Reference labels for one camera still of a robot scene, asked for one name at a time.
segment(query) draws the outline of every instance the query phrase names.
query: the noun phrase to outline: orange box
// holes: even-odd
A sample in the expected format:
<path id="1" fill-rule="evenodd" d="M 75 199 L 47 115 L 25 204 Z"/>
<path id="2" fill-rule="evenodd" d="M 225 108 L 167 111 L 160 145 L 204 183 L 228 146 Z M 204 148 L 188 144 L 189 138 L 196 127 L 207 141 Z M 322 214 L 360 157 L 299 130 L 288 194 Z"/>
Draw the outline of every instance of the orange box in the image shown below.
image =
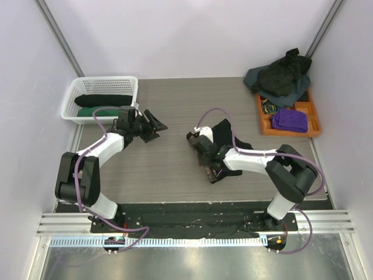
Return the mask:
<path id="1" fill-rule="evenodd" d="M 307 93 L 308 93 L 308 101 L 297 101 L 292 108 L 288 108 L 290 110 L 297 110 L 297 111 L 300 111 L 306 114 L 307 121 L 308 121 L 308 131 L 306 133 L 273 129 L 269 121 L 269 117 L 271 115 L 264 114 L 262 110 L 262 103 L 264 101 L 264 98 L 256 94 L 255 98 L 256 98 L 256 106 L 258 108 L 259 125 L 261 127 L 261 134 L 262 135 L 273 135 L 273 136 L 295 136 L 295 137 L 316 137 L 317 135 L 319 135 L 321 132 L 320 123 L 317 119 L 314 103 L 312 102 L 311 94 L 308 89 L 307 89 Z"/>

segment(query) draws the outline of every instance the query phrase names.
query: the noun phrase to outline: table surface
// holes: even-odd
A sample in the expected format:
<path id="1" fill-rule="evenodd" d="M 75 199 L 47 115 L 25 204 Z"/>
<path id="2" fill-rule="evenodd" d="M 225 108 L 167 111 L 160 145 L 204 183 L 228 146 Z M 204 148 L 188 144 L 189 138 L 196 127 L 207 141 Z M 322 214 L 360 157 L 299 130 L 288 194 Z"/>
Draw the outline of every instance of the table surface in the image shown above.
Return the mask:
<path id="1" fill-rule="evenodd" d="M 241 141 L 254 149 L 276 149 L 289 144 L 306 158 L 314 160 L 308 138 L 263 136 L 253 96 L 243 78 L 200 78 L 140 80 L 138 103 L 168 126 L 160 138 L 147 144 L 140 138 L 113 156 L 100 170 L 101 191 L 117 203 L 189 201 L 264 201 L 277 193 L 264 174 L 244 171 L 210 184 L 186 134 L 210 108 L 222 107 L 232 115 Z M 214 126 L 225 118 L 210 113 L 203 125 Z M 101 137 L 97 125 L 85 125 L 80 149 Z M 320 186 L 320 178 L 312 186 Z M 320 193 L 311 199 L 325 199 Z"/>

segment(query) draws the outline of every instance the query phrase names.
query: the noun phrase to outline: purple towel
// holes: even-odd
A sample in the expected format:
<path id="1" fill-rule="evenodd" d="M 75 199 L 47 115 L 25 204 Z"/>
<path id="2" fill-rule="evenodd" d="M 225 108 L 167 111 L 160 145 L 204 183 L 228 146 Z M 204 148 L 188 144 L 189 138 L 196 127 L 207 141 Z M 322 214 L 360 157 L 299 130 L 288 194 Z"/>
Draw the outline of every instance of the purple towel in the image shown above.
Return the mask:
<path id="1" fill-rule="evenodd" d="M 300 111 L 280 109 L 270 118 L 272 128 L 306 133 L 308 131 L 307 116 Z"/>

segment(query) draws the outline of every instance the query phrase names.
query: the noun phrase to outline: laundry basket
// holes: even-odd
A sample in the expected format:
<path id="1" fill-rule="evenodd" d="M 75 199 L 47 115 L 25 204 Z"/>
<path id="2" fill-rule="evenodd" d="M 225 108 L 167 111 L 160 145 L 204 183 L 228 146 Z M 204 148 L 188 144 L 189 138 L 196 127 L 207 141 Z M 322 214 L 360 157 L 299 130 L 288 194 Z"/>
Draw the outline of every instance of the laundry basket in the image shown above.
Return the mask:
<path id="1" fill-rule="evenodd" d="M 93 117 L 77 117 L 80 106 L 74 100 L 80 95 L 131 95 L 136 102 L 138 80 L 132 76 L 83 77 L 72 81 L 62 104 L 61 117 L 77 124 L 95 124 Z M 103 124 L 111 124 L 113 117 L 97 117 Z"/>

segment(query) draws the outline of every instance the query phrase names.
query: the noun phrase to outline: white wall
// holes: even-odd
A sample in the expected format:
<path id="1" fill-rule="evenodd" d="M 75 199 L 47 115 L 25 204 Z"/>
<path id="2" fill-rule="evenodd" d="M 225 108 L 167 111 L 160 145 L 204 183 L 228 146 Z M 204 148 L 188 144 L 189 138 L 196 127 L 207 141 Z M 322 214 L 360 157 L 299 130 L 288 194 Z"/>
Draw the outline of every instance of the white wall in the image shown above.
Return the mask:
<path id="1" fill-rule="evenodd" d="M 34 1 L 0 9 L 0 271 L 24 279 L 41 214 L 52 210 L 61 154 L 74 126 L 59 116 L 74 79 Z"/>
<path id="2" fill-rule="evenodd" d="M 317 50 L 315 139 L 336 205 L 348 209 L 373 271 L 373 2 L 348 0 Z"/>
<path id="3" fill-rule="evenodd" d="M 87 76 L 244 76 L 298 47 L 332 0 L 47 0 Z"/>

